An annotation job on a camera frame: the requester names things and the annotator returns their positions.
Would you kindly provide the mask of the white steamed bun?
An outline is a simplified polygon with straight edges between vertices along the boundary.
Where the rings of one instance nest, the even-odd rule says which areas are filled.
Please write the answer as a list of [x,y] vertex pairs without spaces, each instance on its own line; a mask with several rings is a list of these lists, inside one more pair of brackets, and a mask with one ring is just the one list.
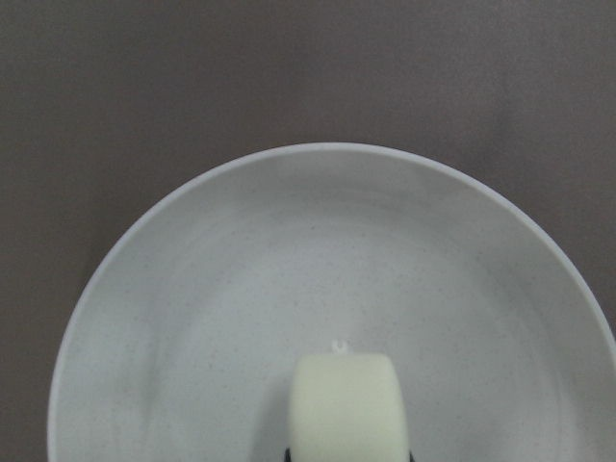
[[408,461],[401,386],[382,353],[314,353],[298,359],[289,394],[292,461]]

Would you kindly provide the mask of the beige round plate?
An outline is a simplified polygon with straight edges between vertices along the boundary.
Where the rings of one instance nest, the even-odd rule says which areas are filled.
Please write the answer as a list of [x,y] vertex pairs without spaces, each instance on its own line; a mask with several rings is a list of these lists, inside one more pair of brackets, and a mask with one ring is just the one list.
[[415,461],[611,461],[615,340],[556,243],[475,179],[355,143],[216,167],[71,316],[52,461],[281,461],[299,358],[382,353]]

